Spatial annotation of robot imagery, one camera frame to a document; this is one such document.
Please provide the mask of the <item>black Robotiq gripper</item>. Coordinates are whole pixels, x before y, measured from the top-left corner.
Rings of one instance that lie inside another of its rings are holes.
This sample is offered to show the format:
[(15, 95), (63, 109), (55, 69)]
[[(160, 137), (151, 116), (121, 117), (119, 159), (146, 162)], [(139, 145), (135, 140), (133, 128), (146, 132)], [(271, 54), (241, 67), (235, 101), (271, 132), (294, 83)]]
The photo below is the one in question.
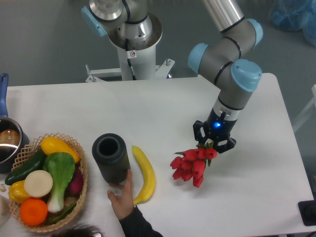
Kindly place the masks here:
[(205, 144), (210, 139), (218, 142), (215, 150), (222, 154), (233, 149), (237, 143), (234, 138), (230, 138), (231, 130), (233, 129), (237, 120), (226, 120), (222, 115), (217, 115), (214, 109), (211, 110), (207, 121), (195, 121), (193, 124), (193, 131), (195, 140), (199, 144)]

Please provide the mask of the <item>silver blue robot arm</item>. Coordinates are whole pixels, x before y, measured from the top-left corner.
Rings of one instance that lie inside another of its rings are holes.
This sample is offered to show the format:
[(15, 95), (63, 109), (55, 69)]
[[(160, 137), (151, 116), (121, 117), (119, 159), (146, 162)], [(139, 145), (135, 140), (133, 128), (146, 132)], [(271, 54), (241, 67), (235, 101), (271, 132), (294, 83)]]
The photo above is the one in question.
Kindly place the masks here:
[[(235, 146), (231, 130), (262, 77), (261, 68), (244, 55), (260, 42), (263, 29), (257, 21), (246, 19), (234, 0), (205, 0), (203, 5), (222, 37), (214, 47), (197, 44), (188, 65), (220, 93), (208, 119), (196, 121), (193, 130), (199, 144), (211, 140), (213, 148), (224, 153)], [(145, 0), (91, 0), (81, 14), (96, 35), (108, 36), (117, 48), (123, 80), (156, 77), (156, 45), (162, 27)]]

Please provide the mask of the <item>black sleeved forearm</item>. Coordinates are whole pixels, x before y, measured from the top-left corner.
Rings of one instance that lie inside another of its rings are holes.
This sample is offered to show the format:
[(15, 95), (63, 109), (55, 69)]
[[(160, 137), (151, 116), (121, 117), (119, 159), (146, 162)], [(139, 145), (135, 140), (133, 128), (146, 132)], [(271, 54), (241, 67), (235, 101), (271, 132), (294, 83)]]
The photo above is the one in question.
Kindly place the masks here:
[(126, 237), (163, 237), (161, 233), (153, 229), (137, 206), (119, 222)]

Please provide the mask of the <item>bare human hand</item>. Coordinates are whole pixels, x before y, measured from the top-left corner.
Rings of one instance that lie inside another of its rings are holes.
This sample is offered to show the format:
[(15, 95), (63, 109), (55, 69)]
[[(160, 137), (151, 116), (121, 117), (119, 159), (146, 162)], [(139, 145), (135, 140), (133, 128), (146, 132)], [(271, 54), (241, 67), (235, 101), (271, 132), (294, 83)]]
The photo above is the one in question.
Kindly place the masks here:
[(107, 191), (108, 199), (111, 202), (114, 214), (119, 220), (124, 219), (134, 210), (132, 178), (132, 171), (131, 169), (128, 169), (124, 185), (109, 183), (110, 187), (119, 188), (121, 190), (121, 195), (115, 195), (112, 190)]

